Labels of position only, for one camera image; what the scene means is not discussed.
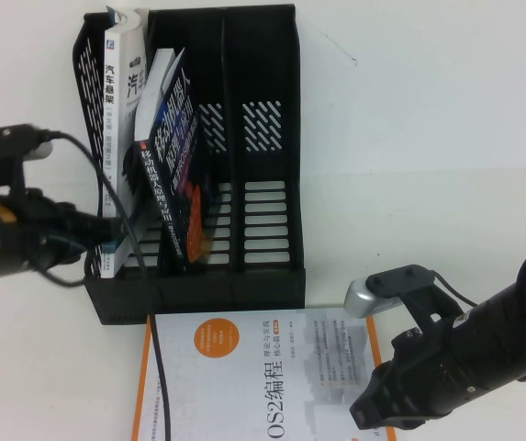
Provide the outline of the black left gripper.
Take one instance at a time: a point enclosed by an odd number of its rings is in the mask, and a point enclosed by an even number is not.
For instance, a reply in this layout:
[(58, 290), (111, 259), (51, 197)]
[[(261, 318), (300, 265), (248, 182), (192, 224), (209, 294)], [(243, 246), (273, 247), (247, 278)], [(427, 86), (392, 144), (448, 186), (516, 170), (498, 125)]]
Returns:
[[(30, 187), (19, 200), (17, 216), (26, 239), (25, 257), (37, 271), (79, 261), (76, 240), (88, 248), (119, 240), (124, 234), (120, 218), (101, 218), (77, 211), (71, 202), (56, 202), (41, 189)], [(74, 237), (70, 216), (74, 214)]]

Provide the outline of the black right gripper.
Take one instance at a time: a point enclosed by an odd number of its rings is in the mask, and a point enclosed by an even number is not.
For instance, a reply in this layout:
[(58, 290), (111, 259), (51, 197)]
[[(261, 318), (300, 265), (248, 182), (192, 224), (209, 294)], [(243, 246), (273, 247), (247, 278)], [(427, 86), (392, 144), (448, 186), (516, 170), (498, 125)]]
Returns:
[(393, 346), (394, 357), (375, 368), (370, 390), (350, 406), (357, 427), (415, 430), (423, 416), (446, 416), (467, 403), (467, 380), (441, 339), (404, 332)]

